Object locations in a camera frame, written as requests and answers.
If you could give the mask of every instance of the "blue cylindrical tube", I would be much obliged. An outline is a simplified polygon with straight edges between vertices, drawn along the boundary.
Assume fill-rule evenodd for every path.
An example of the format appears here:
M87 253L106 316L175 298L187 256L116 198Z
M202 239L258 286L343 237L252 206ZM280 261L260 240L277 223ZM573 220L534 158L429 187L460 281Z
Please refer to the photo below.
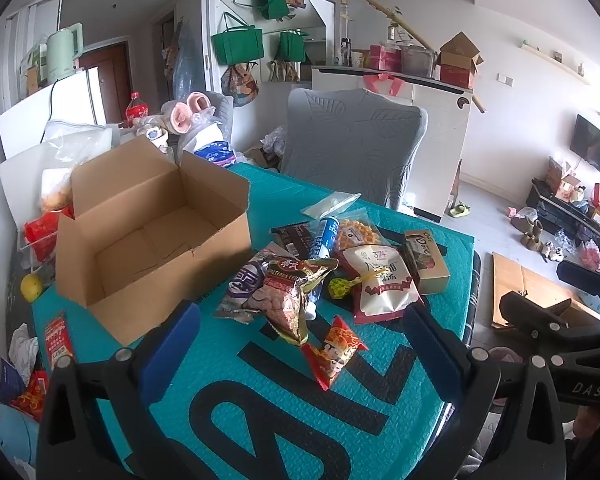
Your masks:
M338 228L340 222L336 218L327 216L320 220L318 232L315 235L314 242L309 249L309 259L315 258L329 258L331 251L336 245L336 239L338 237ZM307 297L307 309L305 316L307 319L315 319L315 306L320 298L320 292L322 291L322 282L318 284L309 292Z

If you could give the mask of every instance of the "yellow fruit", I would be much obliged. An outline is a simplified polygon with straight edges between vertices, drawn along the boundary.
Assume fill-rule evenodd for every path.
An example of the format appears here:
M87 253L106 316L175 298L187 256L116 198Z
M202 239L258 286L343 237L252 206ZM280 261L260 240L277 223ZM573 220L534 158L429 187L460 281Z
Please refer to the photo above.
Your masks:
M27 274L20 282L20 291L24 299L33 303L42 294L42 282L37 274Z

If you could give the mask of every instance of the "electric kettle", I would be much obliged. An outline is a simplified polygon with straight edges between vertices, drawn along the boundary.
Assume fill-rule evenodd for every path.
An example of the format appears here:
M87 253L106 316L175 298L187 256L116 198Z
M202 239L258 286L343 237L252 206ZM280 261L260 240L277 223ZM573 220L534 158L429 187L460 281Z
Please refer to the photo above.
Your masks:
M61 28L46 40L48 83L52 84L74 72L74 60L82 55L82 24Z

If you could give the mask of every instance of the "coca-cola bottle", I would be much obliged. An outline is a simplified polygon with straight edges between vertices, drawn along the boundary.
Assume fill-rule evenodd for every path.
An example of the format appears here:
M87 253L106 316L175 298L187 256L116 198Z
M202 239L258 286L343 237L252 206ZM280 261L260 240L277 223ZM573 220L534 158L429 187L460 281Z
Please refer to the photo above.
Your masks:
M140 98L140 92L131 93L131 102L126 107L126 126L131 128L134 125L136 117L147 117L149 115L149 107Z

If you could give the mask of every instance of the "bamboo pole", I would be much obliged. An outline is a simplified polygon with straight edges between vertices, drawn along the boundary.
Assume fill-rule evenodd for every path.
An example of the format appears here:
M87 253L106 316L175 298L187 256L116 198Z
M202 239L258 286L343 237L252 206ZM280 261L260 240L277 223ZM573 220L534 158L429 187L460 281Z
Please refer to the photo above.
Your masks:
M372 6L375 10L382 12L386 17L388 17L392 22L400 25L404 30L406 30L411 36L413 36L418 42L429 50L435 50L431 44L426 41L421 35L419 35L415 30L413 30L408 23L406 23L398 14L393 12L391 9L387 9L383 4L376 2L375 0L365 0L370 6ZM472 97L475 106L480 110L480 113L485 113L487 108L485 108L484 104L478 99L476 94Z

